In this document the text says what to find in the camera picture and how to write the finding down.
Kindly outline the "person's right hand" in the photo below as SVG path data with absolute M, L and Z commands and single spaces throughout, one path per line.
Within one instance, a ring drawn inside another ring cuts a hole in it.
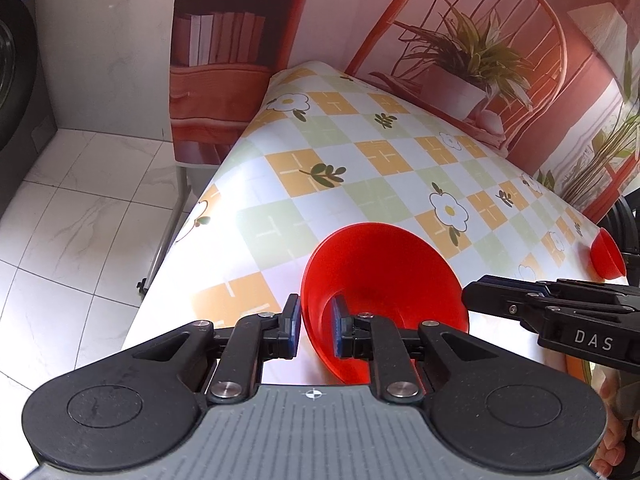
M 604 402 L 608 418 L 591 468 L 601 477 L 609 477 L 625 458 L 627 431 L 639 441 L 639 376 L 596 365 L 591 385 Z

